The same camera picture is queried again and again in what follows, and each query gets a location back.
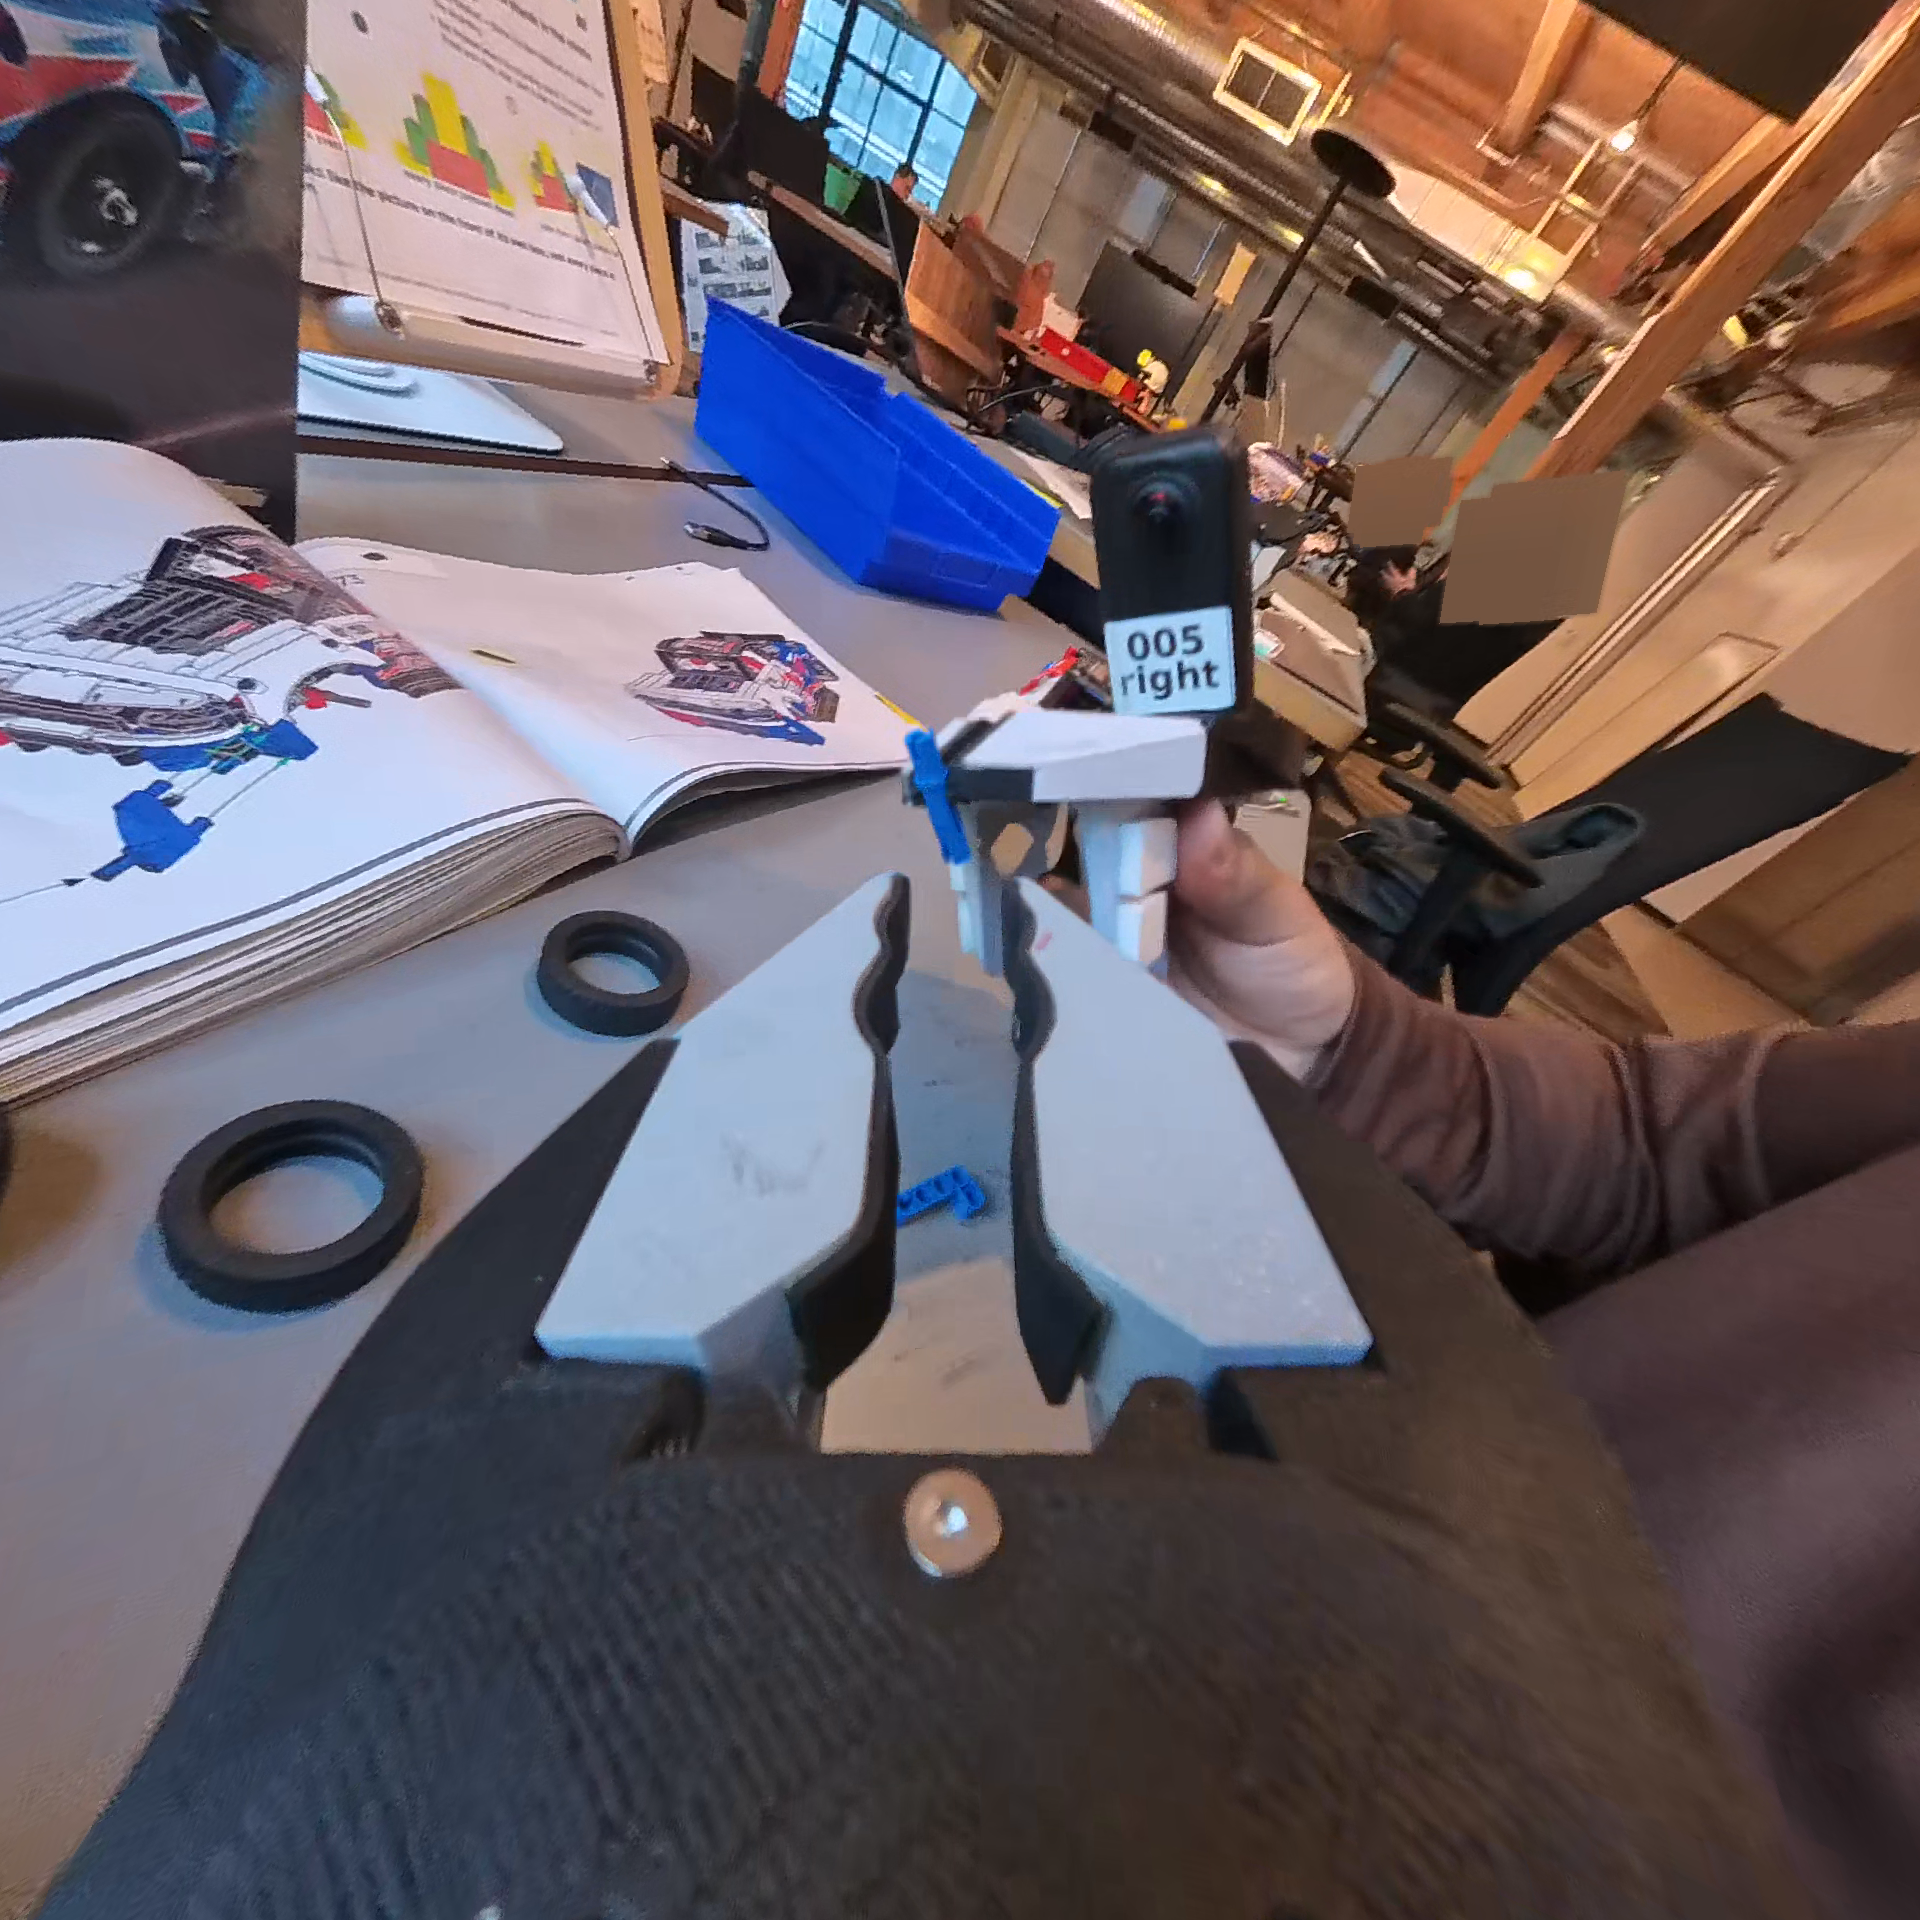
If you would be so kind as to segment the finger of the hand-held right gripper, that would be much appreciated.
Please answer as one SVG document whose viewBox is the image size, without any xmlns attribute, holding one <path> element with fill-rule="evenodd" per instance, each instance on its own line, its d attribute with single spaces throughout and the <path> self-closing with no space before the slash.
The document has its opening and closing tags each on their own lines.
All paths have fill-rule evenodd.
<svg viewBox="0 0 1920 1920">
<path fill-rule="evenodd" d="M 933 747 L 956 804 L 1190 799 L 1209 765 L 1209 729 L 1187 716 L 1009 710 L 972 718 Z"/>
<path fill-rule="evenodd" d="M 1077 843 L 1065 804 L 956 803 L 970 856 L 948 867 L 963 949 L 1004 972 L 1004 897 L 1033 879 L 1077 909 Z"/>
</svg>

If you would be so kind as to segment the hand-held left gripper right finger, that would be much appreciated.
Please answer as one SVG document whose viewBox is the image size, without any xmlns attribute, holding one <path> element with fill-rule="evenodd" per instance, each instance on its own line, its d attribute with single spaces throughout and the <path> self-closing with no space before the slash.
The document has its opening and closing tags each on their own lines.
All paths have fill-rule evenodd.
<svg viewBox="0 0 1920 1920">
<path fill-rule="evenodd" d="M 1233 1368 L 1374 1351 L 1241 1054 L 1033 879 L 1002 893 L 1014 996 L 1014 1317 L 1042 1398 L 1118 1409 Z"/>
</svg>

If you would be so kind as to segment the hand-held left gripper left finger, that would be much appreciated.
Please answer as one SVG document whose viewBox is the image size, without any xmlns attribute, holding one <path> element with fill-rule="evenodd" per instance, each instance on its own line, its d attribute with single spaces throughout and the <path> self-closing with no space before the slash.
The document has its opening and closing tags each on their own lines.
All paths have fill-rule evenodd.
<svg viewBox="0 0 1920 1920">
<path fill-rule="evenodd" d="M 538 1323 L 549 1360 L 824 1395 L 897 1293 L 910 883 L 878 873 L 680 1033 Z"/>
</svg>

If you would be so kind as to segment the blue connector pin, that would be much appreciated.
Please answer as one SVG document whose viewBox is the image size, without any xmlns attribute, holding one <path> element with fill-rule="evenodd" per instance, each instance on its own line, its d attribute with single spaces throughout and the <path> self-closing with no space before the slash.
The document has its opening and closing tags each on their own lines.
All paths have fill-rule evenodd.
<svg viewBox="0 0 1920 1920">
<path fill-rule="evenodd" d="M 963 823 L 948 785 L 948 760 L 939 739 L 924 726 L 905 734 L 902 790 L 913 804 L 926 808 L 929 823 L 948 868 L 960 871 L 974 859 L 970 828 Z"/>
</svg>

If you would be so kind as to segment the black rubber tyre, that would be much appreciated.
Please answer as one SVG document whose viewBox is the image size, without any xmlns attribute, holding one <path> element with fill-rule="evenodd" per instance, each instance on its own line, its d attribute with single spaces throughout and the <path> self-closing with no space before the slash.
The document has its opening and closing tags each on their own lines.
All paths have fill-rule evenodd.
<svg viewBox="0 0 1920 1920">
<path fill-rule="evenodd" d="M 348 1160 L 374 1175 L 372 1209 L 346 1233 L 298 1252 L 228 1238 L 214 1209 L 237 1187 L 289 1160 Z M 340 1099 L 261 1108 L 197 1141 L 155 1209 L 160 1248 L 205 1302 L 282 1315 L 336 1305 L 382 1276 L 411 1238 L 426 1196 L 416 1141 L 388 1115 Z"/>
<path fill-rule="evenodd" d="M 651 975 L 643 992 L 616 992 L 588 977 L 589 958 L 624 958 Z M 618 911 L 588 909 L 557 920 L 542 941 L 534 961 L 534 989 L 549 1013 L 598 1038 L 629 1040 L 651 1036 L 680 1013 L 691 983 L 689 952 L 657 920 Z"/>
</svg>

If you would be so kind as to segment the grey desk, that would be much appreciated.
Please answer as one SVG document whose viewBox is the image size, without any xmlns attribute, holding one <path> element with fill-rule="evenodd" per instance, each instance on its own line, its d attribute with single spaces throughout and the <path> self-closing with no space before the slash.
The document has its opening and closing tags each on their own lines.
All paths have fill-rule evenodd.
<svg viewBox="0 0 1920 1920">
<path fill-rule="evenodd" d="M 1050 612 L 922 608 L 865 591 L 792 520 L 736 558 L 844 664 L 922 723 L 1021 683 L 1068 645 Z M 393 540 L 529 568 L 691 558 L 689 486 L 304 451 L 301 537 Z M 1002 1200 L 1014 1056 L 1006 995 L 958 950 L 924 823 L 886 782 L 691 806 L 634 862 L 387 965 L 70 1087 L 16 1123 L 5 1200 L 5 1881 L 52 1877 L 179 1687 L 259 1501 L 346 1356 L 443 1233 L 634 1051 L 555 1021 L 532 992 L 546 925 L 616 904 L 691 950 L 689 1007 L 756 969 L 878 871 L 913 875 L 897 1096 L 910 1180 L 970 1163 L 994 1215 L 907 1233 L 880 1344 L 825 1405 L 829 1448 L 1085 1452 L 1078 1398 L 1050 1407 L 1014 1323 Z M 398 1117 L 426 1156 L 393 1268 L 291 1318 L 180 1289 L 153 1204 L 213 1127 L 280 1096 Z"/>
</svg>

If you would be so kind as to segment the person's right hand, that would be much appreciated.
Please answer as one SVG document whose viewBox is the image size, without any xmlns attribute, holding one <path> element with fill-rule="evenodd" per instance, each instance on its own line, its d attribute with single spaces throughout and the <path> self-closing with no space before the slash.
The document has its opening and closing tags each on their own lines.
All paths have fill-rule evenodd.
<svg viewBox="0 0 1920 1920">
<path fill-rule="evenodd" d="M 1174 853 L 1168 983 L 1310 1085 L 1353 1019 L 1349 947 L 1220 799 L 1181 806 Z"/>
</svg>

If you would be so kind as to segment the black office chair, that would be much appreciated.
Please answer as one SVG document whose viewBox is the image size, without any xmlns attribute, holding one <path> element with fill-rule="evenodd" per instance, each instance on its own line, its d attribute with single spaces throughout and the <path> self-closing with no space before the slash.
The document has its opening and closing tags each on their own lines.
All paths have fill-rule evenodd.
<svg viewBox="0 0 1920 1920">
<path fill-rule="evenodd" d="M 1310 856 L 1307 893 L 1393 977 L 1499 1016 L 1577 933 L 1779 832 L 1813 824 L 1913 760 L 1754 699 L 1635 756 L 1573 803 L 1491 828 L 1436 783 Z"/>
<path fill-rule="evenodd" d="M 1508 790 L 1502 768 L 1454 725 L 1451 707 L 1430 688 L 1388 662 L 1376 662 L 1363 683 L 1365 726 L 1358 751 L 1454 796 L 1462 783 L 1491 793 Z"/>
</svg>

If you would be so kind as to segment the blue plastic bin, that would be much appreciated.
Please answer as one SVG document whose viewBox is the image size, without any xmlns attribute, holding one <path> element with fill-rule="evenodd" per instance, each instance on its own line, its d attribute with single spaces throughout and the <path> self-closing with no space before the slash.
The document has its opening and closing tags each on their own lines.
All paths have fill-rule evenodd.
<svg viewBox="0 0 1920 1920">
<path fill-rule="evenodd" d="M 994 612 L 1026 597 L 1061 509 L 924 400 L 708 302 L 699 438 L 856 584 Z"/>
</svg>

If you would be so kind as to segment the black floor lamp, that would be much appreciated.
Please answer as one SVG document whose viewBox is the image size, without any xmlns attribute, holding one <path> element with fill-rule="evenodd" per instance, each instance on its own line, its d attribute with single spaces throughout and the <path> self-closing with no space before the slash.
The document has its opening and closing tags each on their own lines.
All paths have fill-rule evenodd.
<svg viewBox="0 0 1920 1920">
<path fill-rule="evenodd" d="M 1342 208 L 1342 204 L 1350 198 L 1385 200 L 1395 192 L 1397 177 L 1393 176 L 1388 165 L 1353 134 L 1340 132 L 1337 128 L 1318 128 L 1313 132 L 1310 147 L 1315 163 L 1329 177 L 1329 190 L 1318 208 L 1310 217 L 1307 227 L 1304 229 L 1304 237 L 1296 243 L 1292 255 L 1288 259 L 1288 268 L 1278 285 L 1273 287 L 1270 296 L 1262 304 L 1256 323 L 1251 323 L 1249 329 L 1241 333 L 1233 358 L 1216 376 L 1213 390 L 1198 415 L 1200 422 L 1209 422 L 1226 401 L 1226 397 L 1233 393 L 1241 367 L 1252 357 L 1256 347 L 1259 347 L 1259 343 L 1266 337 L 1270 319 L 1278 315 L 1281 305 L 1290 295 L 1292 283 L 1301 275 L 1323 229 L 1330 224 L 1333 215 Z"/>
</svg>

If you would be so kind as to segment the white ceiling vent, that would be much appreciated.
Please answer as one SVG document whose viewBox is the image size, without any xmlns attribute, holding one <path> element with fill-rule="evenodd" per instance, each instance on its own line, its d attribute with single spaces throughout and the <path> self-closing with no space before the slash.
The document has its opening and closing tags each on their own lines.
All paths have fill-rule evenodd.
<svg viewBox="0 0 1920 1920">
<path fill-rule="evenodd" d="M 1326 80 L 1259 39 L 1240 37 L 1211 86 L 1213 102 L 1282 147 L 1310 132 Z"/>
</svg>

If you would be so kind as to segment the open instruction booklet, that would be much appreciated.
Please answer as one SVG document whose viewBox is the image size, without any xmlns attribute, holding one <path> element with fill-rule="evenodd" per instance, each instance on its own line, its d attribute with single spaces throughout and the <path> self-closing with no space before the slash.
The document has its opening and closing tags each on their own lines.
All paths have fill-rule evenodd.
<svg viewBox="0 0 1920 1920">
<path fill-rule="evenodd" d="M 291 547 L 155 452 L 3 461 L 3 1096 L 481 920 L 913 723 L 733 566 Z"/>
</svg>

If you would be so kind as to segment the large paned window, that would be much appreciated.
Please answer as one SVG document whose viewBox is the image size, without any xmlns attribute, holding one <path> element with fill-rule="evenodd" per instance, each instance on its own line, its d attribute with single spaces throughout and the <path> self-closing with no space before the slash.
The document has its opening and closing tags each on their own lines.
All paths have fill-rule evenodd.
<svg viewBox="0 0 1920 1920">
<path fill-rule="evenodd" d="M 907 168 L 914 204 L 939 211 L 979 95 L 899 7 L 805 3 L 780 102 L 824 123 L 842 166 L 882 185 Z"/>
</svg>

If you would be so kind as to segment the wooden beam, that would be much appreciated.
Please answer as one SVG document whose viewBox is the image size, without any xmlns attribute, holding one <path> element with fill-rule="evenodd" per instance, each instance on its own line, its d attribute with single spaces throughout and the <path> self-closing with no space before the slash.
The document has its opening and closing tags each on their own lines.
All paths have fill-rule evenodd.
<svg viewBox="0 0 1920 1920">
<path fill-rule="evenodd" d="M 1592 395 L 1528 469 L 1528 480 L 1600 469 L 1915 107 L 1917 23 L 1915 4 L 1907 4 L 1853 83 L 1792 147 L 1763 192 L 1694 264 L 1665 308 L 1621 349 Z"/>
</svg>

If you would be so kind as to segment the instruction sheet on stand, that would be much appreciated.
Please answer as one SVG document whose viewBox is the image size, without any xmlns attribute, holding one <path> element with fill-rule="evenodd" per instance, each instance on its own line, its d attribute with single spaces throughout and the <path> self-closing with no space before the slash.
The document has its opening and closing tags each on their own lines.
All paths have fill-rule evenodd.
<svg viewBox="0 0 1920 1920">
<path fill-rule="evenodd" d="M 667 211 L 659 173 L 651 83 L 644 72 L 635 4 L 598 3 L 596 9 L 609 27 L 609 59 L 626 158 L 634 231 L 664 337 L 653 355 L 657 369 L 649 374 L 643 397 L 673 400 L 681 395 L 689 344 L 675 215 Z"/>
</svg>

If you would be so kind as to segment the printed instruction sheet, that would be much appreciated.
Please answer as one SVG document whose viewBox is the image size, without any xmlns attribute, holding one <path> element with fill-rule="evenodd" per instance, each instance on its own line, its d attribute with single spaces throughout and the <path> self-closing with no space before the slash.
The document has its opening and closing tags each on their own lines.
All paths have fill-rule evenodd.
<svg viewBox="0 0 1920 1920">
<path fill-rule="evenodd" d="M 306 4 L 304 283 L 644 388 L 664 337 L 596 4 Z"/>
</svg>

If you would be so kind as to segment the white flat pad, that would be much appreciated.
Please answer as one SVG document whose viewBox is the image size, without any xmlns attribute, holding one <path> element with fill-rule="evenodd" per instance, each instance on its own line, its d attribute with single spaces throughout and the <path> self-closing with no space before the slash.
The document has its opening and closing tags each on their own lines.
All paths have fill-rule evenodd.
<svg viewBox="0 0 1920 1920">
<path fill-rule="evenodd" d="M 370 295 L 336 295 L 312 304 L 301 327 L 301 424 L 540 456 L 564 451 L 560 432 L 483 376 L 484 357 L 448 357 L 451 341 L 421 317 Z"/>
</svg>

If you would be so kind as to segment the black screen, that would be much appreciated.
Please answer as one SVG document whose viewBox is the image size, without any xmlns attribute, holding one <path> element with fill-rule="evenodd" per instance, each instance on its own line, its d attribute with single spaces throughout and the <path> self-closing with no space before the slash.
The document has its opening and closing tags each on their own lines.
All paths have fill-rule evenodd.
<svg viewBox="0 0 1920 1920">
<path fill-rule="evenodd" d="M 1890 3 L 1592 3 L 1756 107 L 1796 119 L 1870 41 Z"/>
</svg>

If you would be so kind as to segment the black toy car box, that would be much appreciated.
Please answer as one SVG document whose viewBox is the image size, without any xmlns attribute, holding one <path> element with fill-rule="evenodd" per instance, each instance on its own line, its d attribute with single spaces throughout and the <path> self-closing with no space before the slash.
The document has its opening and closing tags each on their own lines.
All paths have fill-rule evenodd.
<svg viewBox="0 0 1920 1920">
<path fill-rule="evenodd" d="M 301 3 L 3 4 L 5 438 L 150 447 L 298 531 Z"/>
</svg>

